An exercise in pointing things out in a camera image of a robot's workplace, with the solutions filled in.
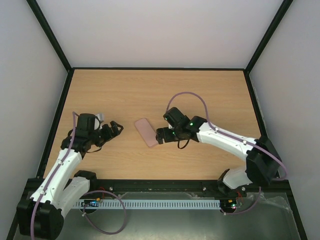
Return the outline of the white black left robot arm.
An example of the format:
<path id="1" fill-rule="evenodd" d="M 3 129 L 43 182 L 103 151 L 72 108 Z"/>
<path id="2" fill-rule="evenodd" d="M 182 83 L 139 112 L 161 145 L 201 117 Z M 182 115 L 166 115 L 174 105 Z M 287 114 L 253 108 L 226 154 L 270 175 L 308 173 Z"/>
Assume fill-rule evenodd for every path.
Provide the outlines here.
<path id="1" fill-rule="evenodd" d="M 104 123 L 103 114 L 73 113 L 72 129 L 62 141 L 58 157 L 46 178 L 28 198 L 19 201 L 18 229 L 31 239 L 55 240 L 60 235 L 65 217 L 85 194 L 94 194 L 96 174 L 79 171 L 70 179 L 75 168 L 92 146 L 99 150 L 123 131 L 115 121 Z"/>

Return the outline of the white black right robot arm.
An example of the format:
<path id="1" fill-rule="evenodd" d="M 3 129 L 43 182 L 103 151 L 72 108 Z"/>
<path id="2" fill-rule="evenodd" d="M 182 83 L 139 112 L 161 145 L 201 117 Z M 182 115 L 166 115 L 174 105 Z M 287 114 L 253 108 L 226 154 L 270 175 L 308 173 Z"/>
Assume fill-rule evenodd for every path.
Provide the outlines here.
<path id="1" fill-rule="evenodd" d="M 199 116 L 192 119 L 167 116 L 165 120 L 169 126 L 156 130 L 155 138 L 159 144 L 195 141 L 220 148 L 245 162 L 244 166 L 228 168 L 219 177 L 218 191 L 224 196 L 250 184 L 267 187 L 276 180 L 279 168 L 284 166 L 272 142 L 265 136 L 259 139 L 241 136 L 214 126 Z"/>

